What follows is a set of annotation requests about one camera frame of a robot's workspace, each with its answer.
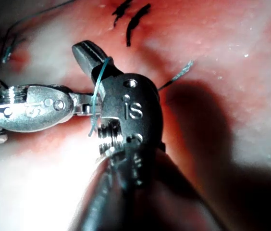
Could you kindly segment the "right arm needle driver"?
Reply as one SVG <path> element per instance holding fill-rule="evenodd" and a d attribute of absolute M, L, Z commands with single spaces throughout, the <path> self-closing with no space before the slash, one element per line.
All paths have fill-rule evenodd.
<path fill-rule="evenodd" d="M 99 151 L 120 148 L 136 139 L 140 144 L 164 147 L 163 115 L 154 83 L 139 74 L 110 76 L 101 81 Z"/>

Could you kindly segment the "right arm needle driver jaw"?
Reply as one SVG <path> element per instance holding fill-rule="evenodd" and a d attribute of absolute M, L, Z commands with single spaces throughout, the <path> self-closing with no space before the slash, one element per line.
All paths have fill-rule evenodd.
<path fill-rule="evenodd" d="M 109 58 L 109 60 L 105 66 L 101 80 L 110 76 L 116 77 L 120 74 L 123 74 L 123 72 L 115 66 L 113 58 L 108 56 L 101 47 L 92 41 L 88 41 L 88 47 L 90 48 L 89 74 L 91 75 L 93 82 L 97 82 L 100 71 L 105 64 L 106 58 Z"/>
<path fill-rule="evenodd" d="M 102 64 L 102 49 L 94 42 L 84 40 L 73 45 L 72 52 L 82 71 L 96 82 L 98 74 L 93 70 Z"/>

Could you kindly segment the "left arm needle driver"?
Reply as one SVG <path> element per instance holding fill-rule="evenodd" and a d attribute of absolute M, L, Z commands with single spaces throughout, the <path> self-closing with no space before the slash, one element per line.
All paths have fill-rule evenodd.
<path fill-rule="evenodd" d="M 63 85 L 0 84 L 0 135 L 35 132 L 63 123 L 73 115 L 73 91 Z"/>

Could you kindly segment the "left arm needle driver jaw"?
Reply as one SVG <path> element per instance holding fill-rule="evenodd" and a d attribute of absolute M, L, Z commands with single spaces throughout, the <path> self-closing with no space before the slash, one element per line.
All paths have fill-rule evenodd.
<path fill-rule="evenodd" d="M 101 99 L 99 96 L 94 98 L 93 93 L 79 93 L 79 92 L 72 92 L 69 93 L 71 96 L 74 104 L 101 104 Z"/>
<path fill-rule="evenodd" d="M 74 106 L 73 115 L 74 116 L 92 116 L 94 113 L 99 115 L 101 112 L 100 104 L 79 104 Z"/>

